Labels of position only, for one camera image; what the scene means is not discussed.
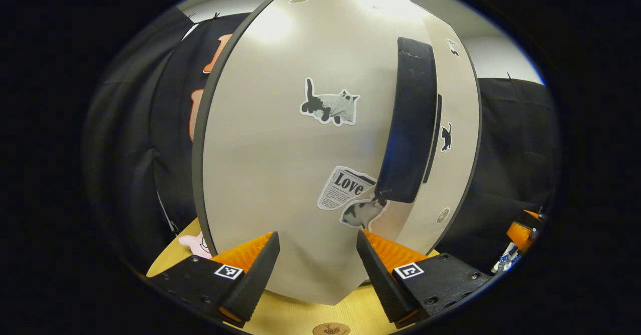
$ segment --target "white wall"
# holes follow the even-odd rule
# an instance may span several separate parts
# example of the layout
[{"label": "white wall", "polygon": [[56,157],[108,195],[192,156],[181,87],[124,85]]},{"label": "white wall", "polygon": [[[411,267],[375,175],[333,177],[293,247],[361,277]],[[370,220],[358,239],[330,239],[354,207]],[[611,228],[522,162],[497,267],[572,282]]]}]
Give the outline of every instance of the white wall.
[{"label": "white wall", "polygon": [[476,77],[513,79],[543,84],[526,54],[505,36],[483,36],[461,39],[472,59]]},{"label": "white wall", "polygon": [[264,1],[265,0],[213,0],[185,9],[183,13],[188,16],[194,14],[191,17],[192,21],[200,22],[212,18],[215,13],[220,13],[220,16],[250,13]]}]

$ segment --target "pink stuffed toy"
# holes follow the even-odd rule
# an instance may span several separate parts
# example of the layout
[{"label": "pink stuffed toy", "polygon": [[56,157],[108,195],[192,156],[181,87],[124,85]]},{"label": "pink stuffed toy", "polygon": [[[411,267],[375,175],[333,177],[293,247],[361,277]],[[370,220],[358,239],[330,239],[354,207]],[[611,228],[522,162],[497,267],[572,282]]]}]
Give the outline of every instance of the pink stuffed toy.
[{"label": "pink stuffed toy", "polygon": [[207,244],[204,242],[202,231],[198,234],[198,236],[181,236],[178,238],[178,242],[183,246],[189,246],[189,248],[192,250],[192,254],[204,257],[205,259],[211,259],[211,253],[207,248]]}]

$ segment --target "wooden table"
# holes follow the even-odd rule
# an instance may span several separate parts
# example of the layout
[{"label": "wooden table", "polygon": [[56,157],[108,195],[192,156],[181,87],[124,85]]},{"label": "wooden table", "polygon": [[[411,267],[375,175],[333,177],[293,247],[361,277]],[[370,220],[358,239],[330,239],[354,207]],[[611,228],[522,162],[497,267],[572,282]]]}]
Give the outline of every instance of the wooden table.
[{"label": "wooden table", "polygon": [[[199,232],[200,224],[195,219],[179,236],[195,236]],[[438,254],[432,251],[430,257]],[[190,255],[189,248],[179,244],[176,238],[151,264],[147,276],[156,276]],[[353,335],[383,335],[397,331],[394,324],[387,321],[371,284],[361,285],[334,306],[295,300],[265,290],[251,320],[242,330],[255,335],[311,335],[316,326],[332,322],[349,326]]]}]

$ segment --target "black door handle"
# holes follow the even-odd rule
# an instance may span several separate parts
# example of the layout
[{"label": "black door handle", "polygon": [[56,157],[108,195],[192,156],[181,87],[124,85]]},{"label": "black door handle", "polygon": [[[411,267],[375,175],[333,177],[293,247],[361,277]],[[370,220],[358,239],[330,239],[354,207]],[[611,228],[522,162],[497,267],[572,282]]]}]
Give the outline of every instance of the black door handle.
[{"label": "black door handle", "polygon": [[398,38],[396,97],[375,195],[412,203],[421,187],[437,126],[437,71],[432,46]]}]

